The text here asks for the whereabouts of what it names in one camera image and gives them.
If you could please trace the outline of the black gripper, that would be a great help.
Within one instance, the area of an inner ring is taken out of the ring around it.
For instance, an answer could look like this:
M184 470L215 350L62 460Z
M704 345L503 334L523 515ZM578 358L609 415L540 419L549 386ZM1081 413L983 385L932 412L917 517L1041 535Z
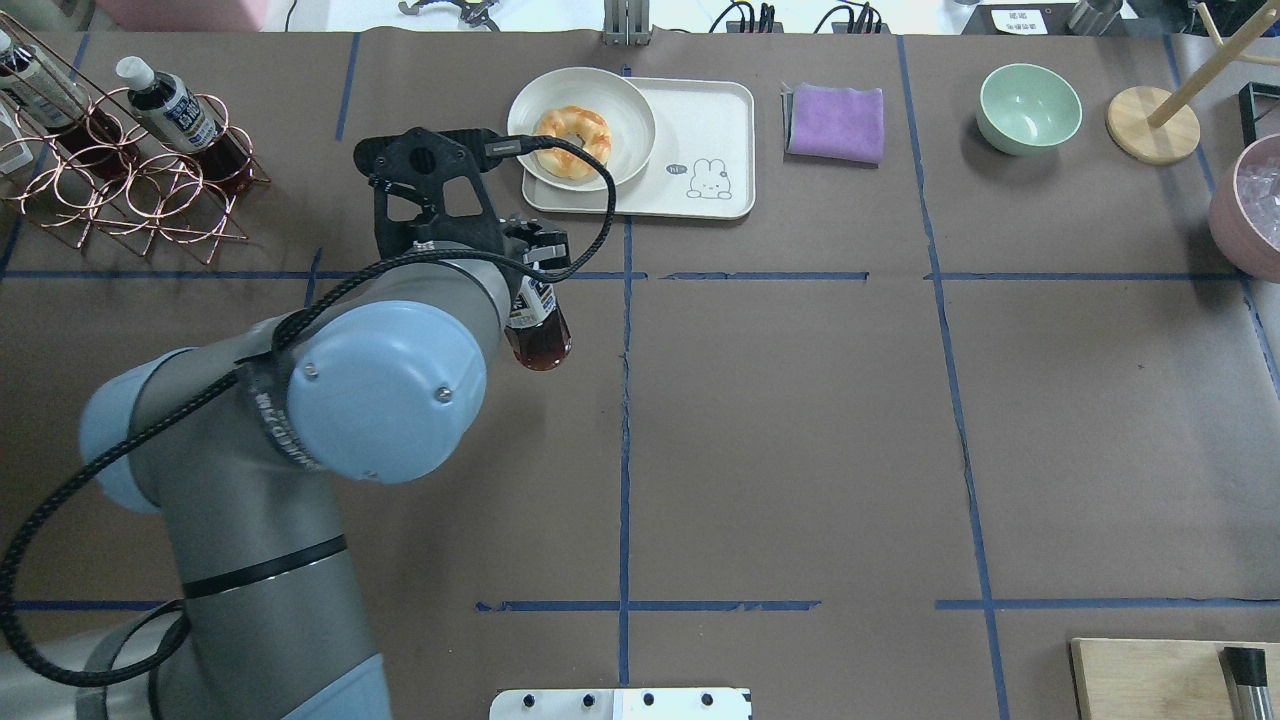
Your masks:
M500 220L500 233L507 256L521 265L521 269L500 266L507 284L526 279L545 283L548 277L571 277L570 237L556 223L516 214Z

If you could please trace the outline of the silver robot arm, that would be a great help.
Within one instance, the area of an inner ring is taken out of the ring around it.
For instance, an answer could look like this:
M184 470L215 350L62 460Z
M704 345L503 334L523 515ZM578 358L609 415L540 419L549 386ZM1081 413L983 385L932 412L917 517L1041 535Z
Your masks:
M575 270L563 232L477 218L379 233L383 260L312 305L104 384L84 466L3 555L5 719L388 719L328 473L416 480L456 450L530 281ZM35 534L91 480L163 516L178 600L38 647L17 616Z

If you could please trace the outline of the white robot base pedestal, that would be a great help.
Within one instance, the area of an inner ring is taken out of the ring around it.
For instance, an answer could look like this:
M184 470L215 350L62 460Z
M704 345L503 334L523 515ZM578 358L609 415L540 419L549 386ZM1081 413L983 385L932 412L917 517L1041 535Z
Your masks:
M490 719L753 719L749 689L732 687L509 689Z

